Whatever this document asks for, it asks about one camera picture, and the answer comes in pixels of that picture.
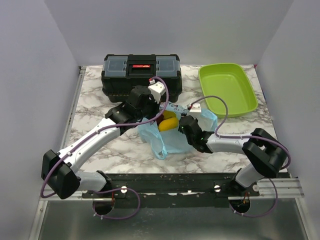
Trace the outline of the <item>blue plastic bag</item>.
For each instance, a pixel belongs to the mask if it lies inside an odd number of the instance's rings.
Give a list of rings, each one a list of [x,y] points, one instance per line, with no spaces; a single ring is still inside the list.
[[[201,109],[198,124],[204,131],[214,131],[218,127],[218,117],[206,108]],[[137,127],[141,140],[150,148],[159,160],[164,160],[168,154],[182,154],[193,150],[184,134],[178,128],[159,131],[156,122],[139,125]]]

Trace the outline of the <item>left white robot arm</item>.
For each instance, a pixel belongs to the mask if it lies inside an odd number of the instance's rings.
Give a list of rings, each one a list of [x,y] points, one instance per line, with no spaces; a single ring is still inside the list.
[[[79,174],[81,166],[99,149],[118,138],[127,130],[152,122],[160,109],[160,101],[166,93],[158,82],[150,86],[136,86],[126,101],[111,108],[99,124],[82,138],[61,149],[48,150],[42,159],[41,178],[62,200],[80,190],[94,191],[104,198],[110,194],[111,185],[106,176],[94,172]]]

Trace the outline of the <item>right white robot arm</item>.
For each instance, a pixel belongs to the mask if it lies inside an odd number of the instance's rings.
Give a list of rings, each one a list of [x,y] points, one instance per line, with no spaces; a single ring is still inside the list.
[[[240,168],[227,184],[227,189],[236,196],[243,195],[263,178],[275,179],[289,160],[287,148],[262,128],[248,135],[219,135],[202,130],[198,120],[187,115],[179,120],[178,130],[186,136],[188,144],[201,153],[226,152],[248,158],[250,164]]]

